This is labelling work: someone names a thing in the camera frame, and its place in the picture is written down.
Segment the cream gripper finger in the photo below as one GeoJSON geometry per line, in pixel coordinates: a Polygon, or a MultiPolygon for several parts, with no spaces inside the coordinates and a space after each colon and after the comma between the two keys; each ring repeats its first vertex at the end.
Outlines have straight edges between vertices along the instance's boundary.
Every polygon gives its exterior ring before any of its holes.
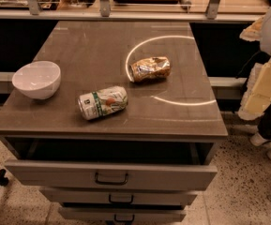
{"type": "Polygon", "coordinates": [[[252,121],[262,116],[270,105],[271,59],[265,64],[256,63],[251,70],[238,115],[243,120],[252,121]]]}

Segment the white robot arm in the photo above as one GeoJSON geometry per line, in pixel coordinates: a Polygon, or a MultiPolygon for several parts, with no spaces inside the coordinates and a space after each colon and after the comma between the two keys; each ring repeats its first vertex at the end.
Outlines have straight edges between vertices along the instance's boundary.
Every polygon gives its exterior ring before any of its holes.
{"type": "MultiPolygon", "coordinates": [[[[246,41],[259,41],[260,50],[271,56],[271,7],[263,17],[244,29],[239,37],[246,41]]],[[[263,65],[254,65],[247,88],[238,115],[243,120],[254,120],[271,105],[271,58],[263,65]]]]}

